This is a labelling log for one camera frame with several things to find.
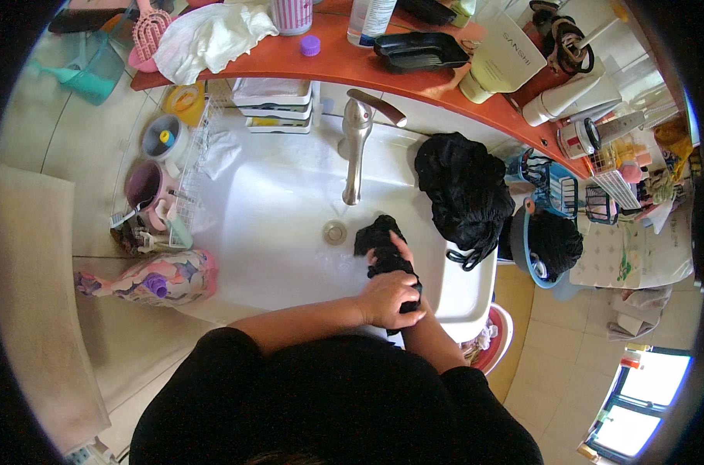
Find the purple bottle cap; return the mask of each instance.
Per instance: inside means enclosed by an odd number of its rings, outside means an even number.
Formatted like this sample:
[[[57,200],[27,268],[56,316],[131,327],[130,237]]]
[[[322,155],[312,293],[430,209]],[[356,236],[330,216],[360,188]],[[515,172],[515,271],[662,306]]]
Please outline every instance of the purple bottle cap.
[[[154,293],[158,298],[164,298],[168,294],[166,278],[163,277],[163,274],[151,273],[145,277],[141,285],[145,286],[146,289]]]
[[[316,36],[305,36],[301,39],[301,53],[306,57],[318,55],[321,51],[321,40]]]

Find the white drawer organizer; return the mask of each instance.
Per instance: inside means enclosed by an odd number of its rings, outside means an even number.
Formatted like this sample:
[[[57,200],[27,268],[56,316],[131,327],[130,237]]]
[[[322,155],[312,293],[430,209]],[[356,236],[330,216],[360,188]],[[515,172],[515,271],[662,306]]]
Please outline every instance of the white drawer organizer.
[[[609,155],[609,150],[596,151],[589,155],[594,176],[590,177],[608,195],[625,210],[641,208],[636,199],[636,185],[623,180],[620,172],[615,168],[615,158]]]
[[[251,133],[310,132],[311,81],[277,78],[238,78],[232,100],[246,116]]]

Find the black shirt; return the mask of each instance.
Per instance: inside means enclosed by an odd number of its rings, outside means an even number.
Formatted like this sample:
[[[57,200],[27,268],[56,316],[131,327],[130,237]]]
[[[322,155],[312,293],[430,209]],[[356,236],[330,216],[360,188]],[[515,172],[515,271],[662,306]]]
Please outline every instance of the black shirt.
[[[243,463],[270,451],[328,464],[543,463],[477,369],[438,375],[365,336],[266,357],[233,328],[203,336],[146,408],[130,462]]]

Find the sink basin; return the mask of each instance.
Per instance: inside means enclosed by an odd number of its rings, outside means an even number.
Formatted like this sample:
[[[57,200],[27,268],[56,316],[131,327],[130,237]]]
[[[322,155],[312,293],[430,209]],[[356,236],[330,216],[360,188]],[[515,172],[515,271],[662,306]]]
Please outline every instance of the sink basin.
[[[217,121],[243,149],[227,172],[201,187],[211,225],[195,232],[195,246],[214,253],[220,274],[218,292],[200,305],[210,303],[225,324],[246,309],[356,295],[368,279],[364,257],[352,255],[355,234],[385,213],[408,241],[424,293],[446,331],[456,341],[476,337],[491,302],[496,251],[471,272],[445,258],[455,245],[434,227],[431,202],[416,187],[413,169],[426,137],[376,124],[363,158],[362,199],[350,207],[342,201],[347,161],[337,153],[341,123],[324,116],[310,135],[258,135],[246,130],[240,114],[227,112]],[[325,239],[329,221],[346,233],[338,245]],[[197,307],[189,312],[200,316]]]

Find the pink hairbrush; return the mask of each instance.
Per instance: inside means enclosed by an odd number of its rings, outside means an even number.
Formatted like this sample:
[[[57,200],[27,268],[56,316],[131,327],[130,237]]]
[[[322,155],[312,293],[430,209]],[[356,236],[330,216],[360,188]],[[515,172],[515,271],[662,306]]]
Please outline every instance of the pink hairbrush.
[[[137,0],[140,18],[133,27],[133,42],[138,58],[150,60],[159,48],[159,42],[166,28],[171,24],[171,16],[163,10],[154,10],[148,0]]]

